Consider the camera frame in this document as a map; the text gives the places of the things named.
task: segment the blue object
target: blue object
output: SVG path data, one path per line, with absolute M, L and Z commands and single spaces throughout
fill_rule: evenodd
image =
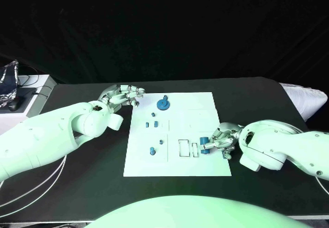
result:
M 210 142 L 210 138 L 208 137 L 201 137 L 201 145 L 207 144 L 208 142 Z M 211 150 L 210 149 L 201 150 L 201 153 L 202 154 L 210 154 Z
M 155 147 L 151 147 L 151 155 L 155 155 L 155 154 L 156 154 Z
M 158 106 L 158 108 L 159 108 L 162 111 L 165 111 L 165 110 L 169 109 L 171 103 L 169 103 L 169 101 L 168 101 L 168 96 L 166 96 L 166 95 L 164 96 L 164 99 L 159 100 L 159 102 L 156 103 L 156 106 Z

